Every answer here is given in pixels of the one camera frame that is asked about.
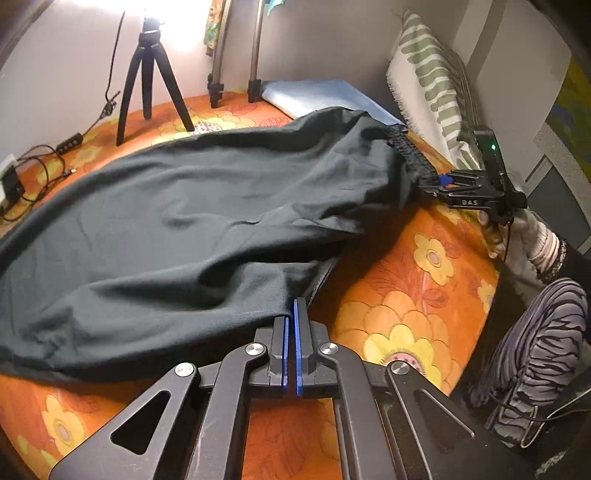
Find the right hand grey glove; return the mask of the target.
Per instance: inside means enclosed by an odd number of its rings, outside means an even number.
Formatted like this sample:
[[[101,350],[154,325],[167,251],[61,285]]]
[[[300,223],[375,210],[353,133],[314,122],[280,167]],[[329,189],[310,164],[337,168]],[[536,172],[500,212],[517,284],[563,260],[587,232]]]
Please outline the right hand grey glove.
[[[559,258],[561,240],[530,209],[519,209],[507,226],[496,224],[485,211],[478,212],[478,221],[489,256],[501,257],[516,279],[533,282]]]

